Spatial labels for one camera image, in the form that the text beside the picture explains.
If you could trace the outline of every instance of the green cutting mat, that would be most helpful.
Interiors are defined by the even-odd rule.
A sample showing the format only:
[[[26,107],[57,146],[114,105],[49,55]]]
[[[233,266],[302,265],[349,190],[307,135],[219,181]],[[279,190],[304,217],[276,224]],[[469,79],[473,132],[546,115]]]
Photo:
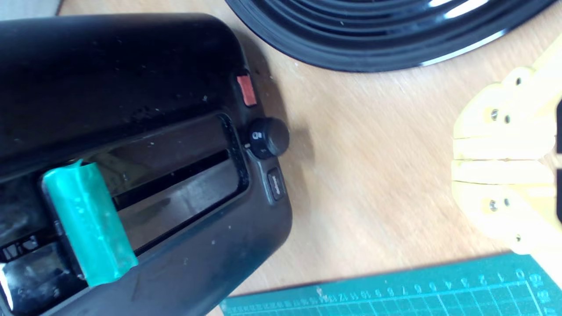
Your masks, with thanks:
[[[562,291],[515,254],[229,297],[225,316],[562,316]]]

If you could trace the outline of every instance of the yellow object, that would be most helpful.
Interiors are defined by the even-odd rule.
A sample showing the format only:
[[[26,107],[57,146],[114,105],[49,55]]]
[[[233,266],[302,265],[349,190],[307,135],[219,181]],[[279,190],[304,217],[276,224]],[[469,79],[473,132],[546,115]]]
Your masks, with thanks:
[[[562,36],[531,67],[516,68],[467,105],[455,123],[452,162],[461,210],[486,235],[533,255],[559,285],[556,179],[537,160],[554,148],[561,100]]]

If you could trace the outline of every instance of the black plastic housing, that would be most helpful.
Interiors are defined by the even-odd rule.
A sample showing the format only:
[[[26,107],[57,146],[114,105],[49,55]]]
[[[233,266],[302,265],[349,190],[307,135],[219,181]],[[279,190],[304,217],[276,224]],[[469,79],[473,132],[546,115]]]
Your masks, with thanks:
[[[204,315],[287,238],[289,199],[273,198],[267,178],[279,162],[243,146],[264,111],[244,104],[237,77],[250,72],[221,21],[5,21],[0,61],[6,315]],[[46,170],[76,159],[99,163],[129,239],[140,236],[139,265],[95,288],[40,187]],[[42,278],[26,283],[36,265]]]

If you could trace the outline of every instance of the wooden surface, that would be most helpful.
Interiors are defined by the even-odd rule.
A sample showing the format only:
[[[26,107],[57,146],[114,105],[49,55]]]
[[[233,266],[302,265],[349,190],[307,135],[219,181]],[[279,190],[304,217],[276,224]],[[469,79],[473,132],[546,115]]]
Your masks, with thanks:
[[[235,294],[506,250],[481,235],[451,196],[452,127],[476,93],[532,64],[562,33],[562,2],[471,53],[380,74],[338,73],[287,57],[253,35],[224,0],[65,0],[61,13],[130,12],[207,12],[247,34],[261,100],[292,132],[280,160],[293,230]]]

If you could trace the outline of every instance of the small black button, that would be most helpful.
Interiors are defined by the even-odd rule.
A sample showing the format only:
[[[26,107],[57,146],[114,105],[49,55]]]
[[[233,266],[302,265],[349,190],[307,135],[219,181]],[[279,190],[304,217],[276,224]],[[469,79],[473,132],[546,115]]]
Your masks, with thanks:
[[[283,180],[281,179],[281,171],[279,168],[274,168],[268,172],[268,182],[269,188],[273,194],[273,198],[276,201],[281,200],[285,196],[285,188],[283,185]]]

